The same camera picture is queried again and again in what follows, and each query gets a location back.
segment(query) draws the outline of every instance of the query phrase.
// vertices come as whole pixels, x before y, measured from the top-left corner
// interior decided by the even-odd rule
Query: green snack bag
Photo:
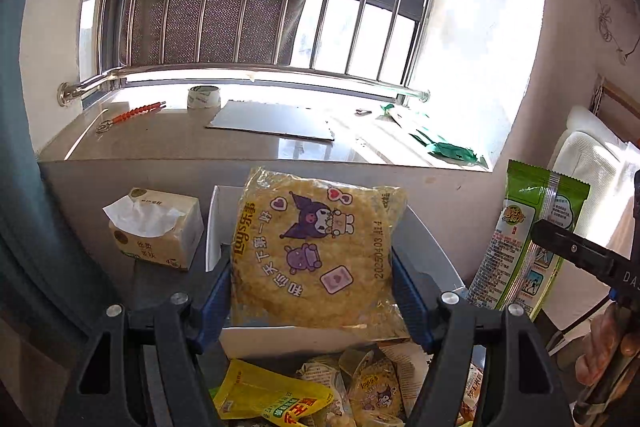
[[[468,301],[491,309],[517,302],[533,320],[562,258],[531,242],[531,226],[548,219],[573,230],[589,189],[588,184],[564,174],[509,160],[502,213],[469,288]]]

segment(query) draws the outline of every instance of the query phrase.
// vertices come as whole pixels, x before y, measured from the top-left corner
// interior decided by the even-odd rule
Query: metal screw
[[[447,304],[458,304],[460,302],[460,297],[453,292],[444,292],[441,298],[442,302]]]
[[[520,317],[521,315],[524,315],[524,309],[519,304],[516,304],[516,303],[509,304],[509,307],[507,309],[511,315],[514,315],[516,317]]]
[[[188,300],[189,296],[185,292],[176,292],[171,295],[171,304],[175,304],[176,306],[184,304]]]
[[[107,308],[107,316],[108,317],[117,317],[122,313],[122,306],[119,304],[112,304]]]

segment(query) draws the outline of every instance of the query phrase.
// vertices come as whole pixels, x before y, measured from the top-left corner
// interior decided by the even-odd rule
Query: tissue box
[[[198,198],[132,188],[104,211],[124,255],[181,270],[191,266],[204,231]]]

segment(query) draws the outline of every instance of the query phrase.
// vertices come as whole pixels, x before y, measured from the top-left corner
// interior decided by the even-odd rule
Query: blue curtain
[[[13,319],[80,344],[118,296],[40,176],[18,61],[24,5],[0,0],[0,304]]]

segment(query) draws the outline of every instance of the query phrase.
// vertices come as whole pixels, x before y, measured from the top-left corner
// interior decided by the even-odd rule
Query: roll of tape
[[[194,86],[187,95],[189,109],[220,109],[220,89],[216,86]]]

